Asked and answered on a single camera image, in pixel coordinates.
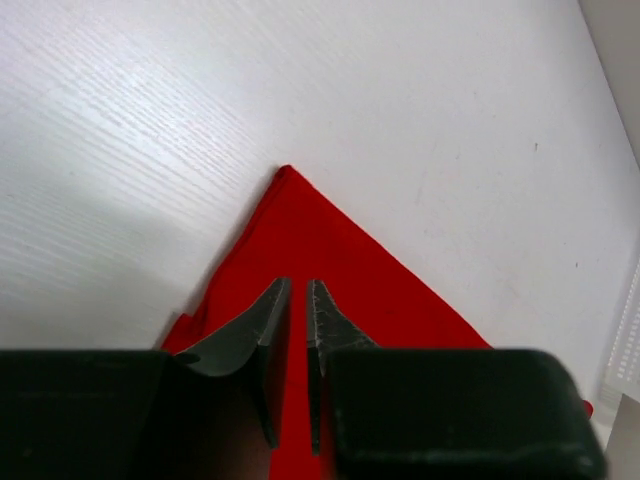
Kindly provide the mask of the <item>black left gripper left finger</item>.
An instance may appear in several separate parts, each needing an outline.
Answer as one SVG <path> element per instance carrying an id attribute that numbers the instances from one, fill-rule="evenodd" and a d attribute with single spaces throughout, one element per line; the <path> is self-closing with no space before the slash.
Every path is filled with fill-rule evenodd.
<path id="1" fill-rule="evenodd" d="M 174 356 L 207 379 L 240 379 L 271 448 L 281 437 L 291 288 L 290 279 L 275 279 L 247 310 Z"/>

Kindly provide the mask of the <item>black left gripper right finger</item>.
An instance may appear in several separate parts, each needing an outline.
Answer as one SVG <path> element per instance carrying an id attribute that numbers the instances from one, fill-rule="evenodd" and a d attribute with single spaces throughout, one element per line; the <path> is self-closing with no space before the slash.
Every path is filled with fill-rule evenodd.
<path id="1" fill-rule="evenodd" d="M 335 303 L 326 284 L 308 283 L 306 294 L 307 386 L 311 427 L 311 452 L 320 454 L 321 390 L 328 355 L 341 349 L 378 348 Z"/>

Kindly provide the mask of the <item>red t shirt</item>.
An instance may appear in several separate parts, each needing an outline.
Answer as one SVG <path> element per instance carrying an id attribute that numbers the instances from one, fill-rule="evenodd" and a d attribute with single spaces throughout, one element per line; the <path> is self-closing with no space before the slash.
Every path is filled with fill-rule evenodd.
<path id="1" fill-rule="evenodd" d="M 184 405 L 181 479 L 603 479 L 591 408 L 554 356 L 491 346 L 294 168 L 274 175 L 243 233 L 163 348 L 174 356 L 292 282 L 280 444 L 246 385 L 207 379 Z M 328 355 L 311 452 L 306 294 L 323 281 L 378 348 Z"/>

